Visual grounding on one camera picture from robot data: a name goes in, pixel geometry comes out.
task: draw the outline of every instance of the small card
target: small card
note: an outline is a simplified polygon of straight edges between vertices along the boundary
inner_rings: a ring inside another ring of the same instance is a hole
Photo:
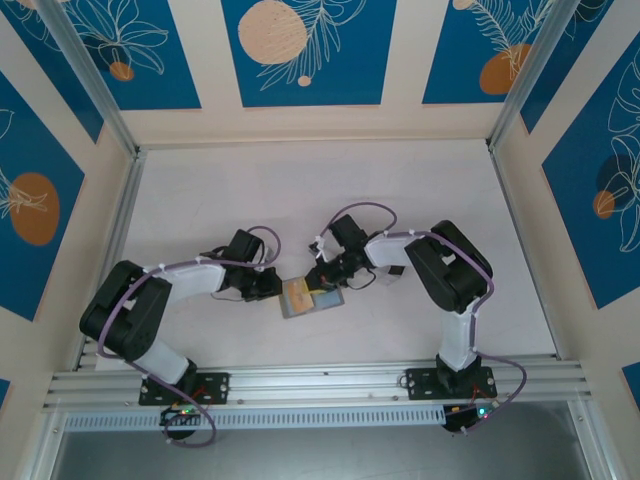
[[[304,277],[282,282],[280,306],[284,318],[293,318],[307,313],[319,312],[344,304],[340,289],[332,292],[310,293]]]

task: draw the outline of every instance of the white table surface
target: white table surface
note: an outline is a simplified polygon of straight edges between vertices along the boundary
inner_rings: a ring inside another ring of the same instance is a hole
[[[226,245],[238,228],[263,224],[283,240],[276,263],[281,278],[301,276],[314,265],[307,246],[315,235],[338,209],[361,200],[393,208],[398,231],[450,219],[489,260],[496,293],[480,310],[482,351],[555,351],[482,140],[154,150],[123,258],[140,265],[182,261]],[[389,221],[388,213],[371,207],[350,213],[367,232]],[[341,307],[289,320],[277,298],[232,303],[192,297],[167,309],[158,335],[201,367],[435,357],[442,314],[413,269],[391,286],[346,290],[344,297]],[[97,368],[119,366],[100,359]]]

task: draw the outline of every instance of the metal extrusion profile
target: metal extrusion profile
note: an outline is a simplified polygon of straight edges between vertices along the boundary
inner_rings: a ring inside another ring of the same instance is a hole
[[[589,399],[591,393],[577,361],[553,356],[515,357],[529,380],[517,401],[569,401]],[[506,399],[520,384],[520,372],[510,366],[486,362],[493,369],[499,399]],[[446,405],[460,400],[410,401],[401,386],[407,368],[432,368],[435,362],[398,362],[362,365],[220,368],[203,372],[229,372],[228,403],[233,408],[323,408],[390,405]],[[137,405],[140,374],[134,371],[60,372],[53,375],[44,403],[45,412],[105,412],[156,409]]]

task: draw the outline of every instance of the metal bar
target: metal bar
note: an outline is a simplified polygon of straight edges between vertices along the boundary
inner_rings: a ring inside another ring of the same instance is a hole
[[[133,215],[133,209],[135,207],[136,198],[138,197],[138,189],[140,188],[140,182],[142,180],[142,173],[144,171],[144,165],[147,159],[147,151],[141,150],[138,155],[133,159],[127,175],[122,195],[120,195],[120,201],[118,202],[118,210],[111,227],[111,234],[107,243],[107,251],[105,252],[102,267],[100,269],[100,275],[98,277],[98,285],[107,277],[111,268],[122,257],[122,250],[127,240],[127,234],[129,232],[129,225],[131,224],[131,217]],[[94,369],[96,361],[88,361],[85,356],[95,356],[97,352],[97,344],[93,341],[87,342],[87,338],[84,335],[78,337],[78,342],[74,350],[74,355],[71,357],[72,364],[69,366],[70,370],[77,370],[78,367],[86,369]]]
[[[589,398],[589,387],[578,362],[542,358],[522,360],[529,381],[517,401]],[[433,362],[312,367],[204,369],[231,374],[228,404],[219,408],[310,408],[413,405],[400,386],[407,368]],[[519,372],[502,364],[493,367],[499,398],[506,399],[520,383]],[[133,371],[62,372],[54,374],[45,410],[106,411],[144,409],[137,406],[140,375]],[[427,401],[452,404],[460,400]]]
[[[576,399],[567,402],[571,418],[582,447],[589,474],[595,480],[630,479],[611,444],[602,430],[602,419],[593,400]]]
[[[39,438],[31,448],[29,458],[18,478],[24,480],[49,480],[53,473],[68,414],[54,412],[41,413],[35,419],[39,428]]]
[[[118,105],[91,60],[89,52],[64,12],[64,7],[56,0],[33,0],[33,3],[89,98],[111,127],[116,140],[133,157],[137,153],[133,135],[120,115]]]
[[[569,20],[576,11],[581,0],[558,0],[555,2],[549,16],[540,28],[540,33],[527,55],[520,73],[513,82],[511,91],[505,99],[498,120],[489,134],[489,151],[498,148],[513,121],[520,114],[531,89],[535,85],[540,73],[547,64],[553,49],[562,36]]]
[[[403,425],[444,425],[442,405],[404,407],[307,408],[216,410],[211,413],[217,430],[256,430],[281,428],[341,428]],[[65,432],[161,431],[158,412],[128,411],[76,413],[69,415]],[[192,418],[175,430],[208,430],[202,417]]]

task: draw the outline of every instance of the robotic arm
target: robotic arm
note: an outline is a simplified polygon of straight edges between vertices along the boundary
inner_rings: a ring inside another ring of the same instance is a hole
[[[261,239],[238,230],[226,247],[203,253],[195,261],[174,265],[171,269],[161,265],[161,272],[147,279],[118,312],[108,330],[104,346],[126,362],[135,363],[160,380],[191,395],[197,384],[196,364],[157,338],[166,307],[187,297],[227,288],[239,290],[245,301],[280,295],[282,281],[274,267],[238,266],[247,262],[252,262],[248,265],[266,263],[265,257],[268,255],[269,251]],[[207,263],[207,258],[234,264],[223,266]],[[145,274],[145,269],[132,262],[119,262],[82,316],[82,333],[98,341],[118,301]],[[165,393],[160,395],[161,403],[156,404],[173,402],[175,396],[164,398]]]
[[[309,290],[348,286],[348,279],[360,269],[413,266],[431,299],[446,312],[437,368],[432,372],[437,383],[430,379],[422,391],[431,394],[427,398],[470,398],[474,383],[491,374],[474,351],[474,306],[486,295],[487,279],[493,277],[489,262],[448,220],[430,232],[369,236],[345,215],[329,229],[344,252],[327,260],[320,239],[311,245],[317,265],[305,277]]]

